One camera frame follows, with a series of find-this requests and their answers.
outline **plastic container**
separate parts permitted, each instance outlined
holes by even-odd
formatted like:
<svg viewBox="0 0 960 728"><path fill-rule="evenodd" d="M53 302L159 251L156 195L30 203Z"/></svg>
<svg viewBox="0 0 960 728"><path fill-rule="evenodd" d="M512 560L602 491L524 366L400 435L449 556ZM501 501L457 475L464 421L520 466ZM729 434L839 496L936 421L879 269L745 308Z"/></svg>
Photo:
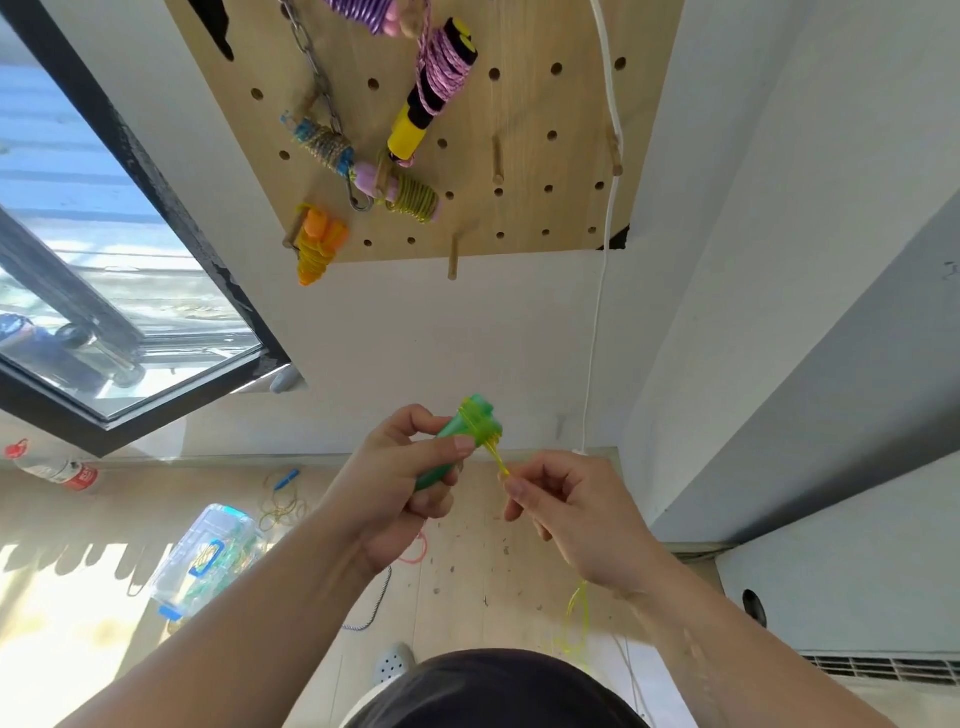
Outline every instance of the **plastic container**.
<svg viewBox="0 0 960 728"><path fill-rule="evenodd" d="M24 473L58 483L71 491L88 491L100 479L100 471L76 460L33 455L29 440L8 446L4 454Z"/></svg>
<svg viewBox="0 0 960 728"><path fill-rule="evenodd" d="M266 552L267 540L242 511L214 503L156 568L147 585L172 622L196 615Z"/></svg>

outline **black window frame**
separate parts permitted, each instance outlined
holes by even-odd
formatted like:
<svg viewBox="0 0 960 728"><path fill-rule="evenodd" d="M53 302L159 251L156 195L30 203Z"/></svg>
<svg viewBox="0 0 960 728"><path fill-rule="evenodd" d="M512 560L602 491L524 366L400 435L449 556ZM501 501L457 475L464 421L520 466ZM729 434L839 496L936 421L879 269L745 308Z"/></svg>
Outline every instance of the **black window frame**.
<svg viewBox="0 0 960 728"><path fill-rule="evenodd" d="M121 413L115 418L97 416L68 395L41 384L34 375L16 364L0 361L0 409L96 457L104 457L289 364L290 357L233 280L227 266L190 218L176 193L126 128L106 93L40 0L0 0L0 15L123 165L260 341L259 347L147 398L132 412ZM4 234L14 234L11 226L0 227L0 235ZM60 273L66 268L51 265ZM75 298L87 298L83 305L96 304L99 298L92 289L77 288L71 294L62 298L62 305L80 303L71 301Z"/></svg>

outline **pegboard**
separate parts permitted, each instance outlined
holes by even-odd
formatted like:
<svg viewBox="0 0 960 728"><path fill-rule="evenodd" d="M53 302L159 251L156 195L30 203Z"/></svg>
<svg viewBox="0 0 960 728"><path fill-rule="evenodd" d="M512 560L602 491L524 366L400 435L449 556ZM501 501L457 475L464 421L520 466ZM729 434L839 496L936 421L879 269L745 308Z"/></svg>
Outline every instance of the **pegboard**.
<svg viewBox="0 0 960 728"><path fill-rule="evenodd" d="M227 0L227 61L187 0L167 0L281 223L309 200L348 223L337 262L541 253L603 244L612 181L603 62L588 0L435 0L434 25L470 27L480 58L466 87L434 120L412 176L441 197L421 224L383 206L355 212L346 184L300 148L280 123L311 74L276 0ZM603 0L626 154L613 232L626 227L683 0ZM344 133L374 162L414 85L417 44L371 36L322 0L299 0L300 18L333 86ZM494 183L493 138L502 147ZM280 240L265 242L279 246Z"/></svg>

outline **pink braided rope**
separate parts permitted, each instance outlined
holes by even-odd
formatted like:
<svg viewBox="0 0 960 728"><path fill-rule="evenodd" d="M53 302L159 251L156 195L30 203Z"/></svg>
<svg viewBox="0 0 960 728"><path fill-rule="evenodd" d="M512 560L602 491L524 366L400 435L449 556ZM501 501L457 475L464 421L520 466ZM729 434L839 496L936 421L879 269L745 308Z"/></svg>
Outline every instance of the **pink braided rope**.
<svg viewBox="0 0 960 728"><path fill-rule="evenodd" d="M440 115L440 112L431 109L423 95L421 71L426 70L430 87L443 99L444 105L446 105L464 87L467 82L467 74L470 72L470 66L457 54L457 50L453 47L453 43L446 36L443 28L431 30L430 0L426 0L424 16L423 33L420 34L420 40L418 41L420 51L417 54L417 93L420 95L420 102L423 107L430 115L436 117ZM398 164L403 167L410 167L413 163L414 157L410 157Z"/></svg>

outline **power cord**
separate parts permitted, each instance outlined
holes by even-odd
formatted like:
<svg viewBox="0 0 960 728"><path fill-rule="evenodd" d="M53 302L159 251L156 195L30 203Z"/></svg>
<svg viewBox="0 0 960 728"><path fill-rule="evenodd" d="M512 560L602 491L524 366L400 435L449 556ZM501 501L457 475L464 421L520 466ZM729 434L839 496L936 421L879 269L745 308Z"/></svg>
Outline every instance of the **power cord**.
<svg viewBox="0 0 960 728"><path fill-rule="evenodd" d="M616 92L613 89L613 61L610 53L610 36L607 34L607 21L604 20L600 0L590 0L593 7L593 19L596 21L597 35L600 36L600 52L603 56L603 74L607 84L607 106L610 109L610 119L613 123L613 133L620 148L620 157L623 158L623 125L620 123L620 112L616 107ZM587 416L590 409L590 388L593 383L593 359L597 348L597 330L600 328L600 307L603 303L603 286L607 279L607 263L610 255L610 238L613 227L613 208L616 205L616 193L620 188L620 178L614 176L610 185L610 198L607 200L607 221L604 224L603 234L603 267L600 269L600 285L597 289L597 307L593 314L593 339L590 342L590 362L587 368L587 396L584 399L584 422L581 429L582 440L580 452L587 453Z"/></svg>
<svg viewBox="0 0 960 728"><path fill-rule="evenodd" d="M607 87L607 106L610 110L610 119L613 123L613 133L616 135L616 143L620 150L620 158L623 158L623 125L620 122L620 112L616 107L616 91L613 88L613 61L610 52L610 35L607 33L607 21L604 19L603 9L600 7L600 0L590 0L590 6L593 8L593 19L596 21L597 35L600 36L603 75ZM581 429L582 439L579 450L583 455L587 454L587 417L590 410L590 388L593 383L593 359L596 356L597 331L600 328L600 308L603 304L603 288L604 282L607 279L607 263L610 258L610 238L613 234L613 208L616 205L616 193L619 188L620 178L614 176L613 183L610 185L610 198L607 200L607 221L604 224L603 234L603 266L600 268L600 285L597 287L597 307L593 314L593 337L590 341L590 362L587 368L587 396L584 398L584 421ZM620 645L620 639L616 635L612 635L612 637L616 642L621 657L623 657L624 665L627 666L627 671L630 672L631 688L634 693L634 710L638 714L645 714L651 728L656 728L654 717L647 709L646 702L643 700L643 692L640 689L639 683L636 681L634 669L630 664L629 644L627 645L627 649L625 649Z"/></svg>

